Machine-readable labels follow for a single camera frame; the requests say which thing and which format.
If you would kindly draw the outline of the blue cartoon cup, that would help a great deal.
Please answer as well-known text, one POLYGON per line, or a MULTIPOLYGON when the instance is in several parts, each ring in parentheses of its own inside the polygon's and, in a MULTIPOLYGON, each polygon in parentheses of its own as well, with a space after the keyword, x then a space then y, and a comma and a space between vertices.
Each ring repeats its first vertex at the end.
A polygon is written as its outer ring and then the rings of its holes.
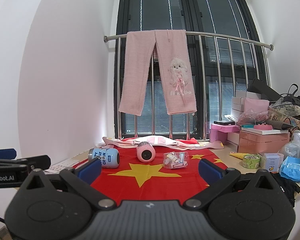
POLYGON ((88 153, 88 160, 95 158, 101 160, 104 168, 118 168, 120 164, 120 154, 115 148, 92 148, 88 153))

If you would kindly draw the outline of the sticker sheet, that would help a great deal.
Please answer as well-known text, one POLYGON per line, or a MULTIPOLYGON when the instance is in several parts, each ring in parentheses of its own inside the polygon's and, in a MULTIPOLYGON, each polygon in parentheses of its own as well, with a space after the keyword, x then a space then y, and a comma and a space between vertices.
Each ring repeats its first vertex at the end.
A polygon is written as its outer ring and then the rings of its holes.
POLYGON ((44 173, 45 174, 58 174, 63 169, 68 168, 68 167, 73 167, 77 163, 78 163, 77 160, 67 159, 67 160, 61 161, 60 163, 50 166, 47 170, 44 171, 44 173))

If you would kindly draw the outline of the yellow paper cone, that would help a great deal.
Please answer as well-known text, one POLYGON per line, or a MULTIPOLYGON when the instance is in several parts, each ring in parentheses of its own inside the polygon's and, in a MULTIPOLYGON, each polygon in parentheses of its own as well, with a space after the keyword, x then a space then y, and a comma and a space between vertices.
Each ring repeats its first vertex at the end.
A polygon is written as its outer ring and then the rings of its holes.
POLYGON ((229 155, 232 156, 232 157, 235 157, 235 158, 237 158, 237 159, 243 160, 243 158, 244 158, 246 155, 249 155, 249 154, 248 154, 248 153, 235 153, 235 152, 230 152, 229 155))

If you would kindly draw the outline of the green tape roll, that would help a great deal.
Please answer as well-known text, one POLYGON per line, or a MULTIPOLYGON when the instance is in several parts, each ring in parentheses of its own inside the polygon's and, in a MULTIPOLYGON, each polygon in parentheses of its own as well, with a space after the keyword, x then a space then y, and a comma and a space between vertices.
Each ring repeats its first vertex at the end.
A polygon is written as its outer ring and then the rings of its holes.
POLYGON ((256 169, 259 167, 261 158, 255 154, 247 154, 242 159, 242 166, 248 169, 256 169))

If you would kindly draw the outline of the pink storage box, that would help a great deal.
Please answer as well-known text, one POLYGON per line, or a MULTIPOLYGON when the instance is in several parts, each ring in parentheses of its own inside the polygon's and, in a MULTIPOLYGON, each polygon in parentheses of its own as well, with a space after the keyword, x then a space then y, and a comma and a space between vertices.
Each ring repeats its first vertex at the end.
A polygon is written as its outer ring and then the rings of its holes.
POLYGON ((240 131, 238 152, 261 155, 277 153, 287 143, 289 143, 289 133, 262 135, 240 131))

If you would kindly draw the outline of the clear plastic bag of items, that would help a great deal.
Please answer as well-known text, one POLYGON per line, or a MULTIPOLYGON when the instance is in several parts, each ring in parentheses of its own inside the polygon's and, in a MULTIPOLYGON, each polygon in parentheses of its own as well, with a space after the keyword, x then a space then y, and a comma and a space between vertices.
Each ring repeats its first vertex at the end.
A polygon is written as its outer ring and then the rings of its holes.
POLYGON ((168 169, 185 168, 188 161, 189 154, 187 152, 169 152, 163 155, 163 166, 168 169))

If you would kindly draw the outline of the red flag with yellow stars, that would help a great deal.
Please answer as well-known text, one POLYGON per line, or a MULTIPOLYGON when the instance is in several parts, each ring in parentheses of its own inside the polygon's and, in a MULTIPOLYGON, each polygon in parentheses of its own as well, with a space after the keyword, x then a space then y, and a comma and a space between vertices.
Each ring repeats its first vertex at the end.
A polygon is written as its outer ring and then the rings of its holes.
POLYGON ((115 148, 120 155, 118 168, 103 168, 90 186, 118 205, 123 200, 178 200, 183 203, 209 187, 199 175, 201 159, 226 169, 221 159, 208 149, 189 150, 187 167, 169 169, 163 166, 163 154, 172 152, 170 148, 156 146, 156 157, 150 163, 139 161, 136 148, 115 148))

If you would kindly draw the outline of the white small box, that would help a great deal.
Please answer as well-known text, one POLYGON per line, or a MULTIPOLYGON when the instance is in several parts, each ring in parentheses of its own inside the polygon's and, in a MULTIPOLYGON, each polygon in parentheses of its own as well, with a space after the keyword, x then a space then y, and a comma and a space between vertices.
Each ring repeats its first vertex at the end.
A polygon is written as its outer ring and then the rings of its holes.
POLYGON ((282 153, 265 153, 262 158, 262 168, 271 173, 277 173, 283 163, 282 153))

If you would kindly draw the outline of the black flat device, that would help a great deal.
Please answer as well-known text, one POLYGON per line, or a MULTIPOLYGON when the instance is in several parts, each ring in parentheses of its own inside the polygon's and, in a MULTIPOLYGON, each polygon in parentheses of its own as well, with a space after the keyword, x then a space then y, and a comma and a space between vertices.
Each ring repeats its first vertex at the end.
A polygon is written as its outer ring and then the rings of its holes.
POLYGON ((232 120, 221 120, 221 121, 214 121, 214 124, 227 126, 227 125, 234 125, 235 122, 232 120))

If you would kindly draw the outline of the pink cloth on table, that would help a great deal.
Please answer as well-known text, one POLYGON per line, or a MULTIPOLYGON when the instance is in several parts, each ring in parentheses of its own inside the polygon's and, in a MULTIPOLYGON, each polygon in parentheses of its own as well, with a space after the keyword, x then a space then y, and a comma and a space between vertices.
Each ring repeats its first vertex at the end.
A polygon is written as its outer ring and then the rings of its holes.
POLYGON ((167 147, 175 150, 202 150, 205 148, 210 148, 214 150, 221 150, 224 148, 224 145, 221 141, 199 141, 195 138, 190 140, 184 139, 170 139, 161 135, 149 135, 145 137, 137 138, 126 138, 126 139, 115 139, 110 137, 103 137, 103 146, 116 146, 120 148, 137 148, 138 145, 149 143, 150 145, 167 147))

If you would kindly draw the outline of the black clothing on table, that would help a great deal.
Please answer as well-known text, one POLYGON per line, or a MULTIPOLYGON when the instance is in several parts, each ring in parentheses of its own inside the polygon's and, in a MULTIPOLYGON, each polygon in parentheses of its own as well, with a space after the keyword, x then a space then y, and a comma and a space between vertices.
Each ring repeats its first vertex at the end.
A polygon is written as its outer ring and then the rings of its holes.
POLYGON ((260 169, 256 173, 241 175, 243 192, 252 196, 253 200, 260 200, 271 206, 288 206, 290 202, 295 207, 295 193, 300 193, 300 186, 279 173, 271 173, 260 169))

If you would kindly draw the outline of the blue wet wipes pack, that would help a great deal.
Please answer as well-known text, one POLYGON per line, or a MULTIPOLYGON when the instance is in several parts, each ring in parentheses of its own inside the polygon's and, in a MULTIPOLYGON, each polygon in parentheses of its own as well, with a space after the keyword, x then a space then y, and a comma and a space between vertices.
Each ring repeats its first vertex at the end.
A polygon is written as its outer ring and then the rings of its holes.
POLYGON ((300 158, 287 156, 280 166, 279 173, 283 178, 300 182, 300 158))

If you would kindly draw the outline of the patterned tote bag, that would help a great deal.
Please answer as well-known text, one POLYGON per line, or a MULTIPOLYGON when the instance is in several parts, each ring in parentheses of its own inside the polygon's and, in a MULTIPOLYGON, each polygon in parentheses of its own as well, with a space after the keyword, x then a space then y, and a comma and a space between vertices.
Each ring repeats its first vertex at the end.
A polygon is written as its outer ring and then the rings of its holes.
POLYGON ((270 119, 282 121, 293 127, 300 128, 300 107, 297 105, 281 105, 268 108, 270 119))

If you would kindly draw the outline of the steel window railing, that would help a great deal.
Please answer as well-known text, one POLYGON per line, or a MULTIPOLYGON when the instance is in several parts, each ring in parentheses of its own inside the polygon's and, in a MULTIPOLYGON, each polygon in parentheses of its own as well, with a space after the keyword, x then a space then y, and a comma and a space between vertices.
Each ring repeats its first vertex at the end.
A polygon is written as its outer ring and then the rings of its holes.
POLYGON ((185 30, 148 30, 130 31, 126 34, 105 36, 104 41, 116 41, 116 67, 125 63, 125 76, 116 77, 116 120, 115 137, 122 138, 121 114, 128 113, 138 118, 141 115, 147 80, 154 79, 154 61, 158 61, 162 91, 165 97, 169 117, 169 136, 173 137, 173 116, 189 116, 197 111, 196 94, 190 57, 187 51, 187 36, 198 38, 200 59, 204 59, 203 37, 213 39, 215 52, 218 51, 218 39, 227 40, 229 53, 232 53, 231 41, 252 47, 253 59, 256 48, 273 50, 271 44, 235 37, 225 34, 185 31, 185 30))

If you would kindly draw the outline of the black window frame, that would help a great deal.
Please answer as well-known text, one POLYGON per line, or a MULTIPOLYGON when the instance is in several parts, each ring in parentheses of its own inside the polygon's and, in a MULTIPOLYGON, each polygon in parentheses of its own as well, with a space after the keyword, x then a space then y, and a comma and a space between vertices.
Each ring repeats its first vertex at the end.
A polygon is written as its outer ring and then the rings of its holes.
MULTIPOLYGON (((186 31, 225 34, 260 42, 246 0, 119 0, 116 35, 130 31, 153 29, 184 29, 186 31)), ((209 139, 210 125, 230 114, 231 98, 239 90, 259 79, 269 81, 266 50, 218 39, 215 52, 213 39, 202 38, 204 59, 200 59, 198 38, 187 36, 197 111, 186 116, 173 116, 172 139, 209 139)), ((116 108, 116 77, 124 75, 124 65, 116 67, 115 46, 114 106, 116 108)), ((142 114, 134 118, 121 114, 122 138, 169 136, 169 115, 165 106, 158 61, 154 61, 154 79, 147 80, 142 114)))

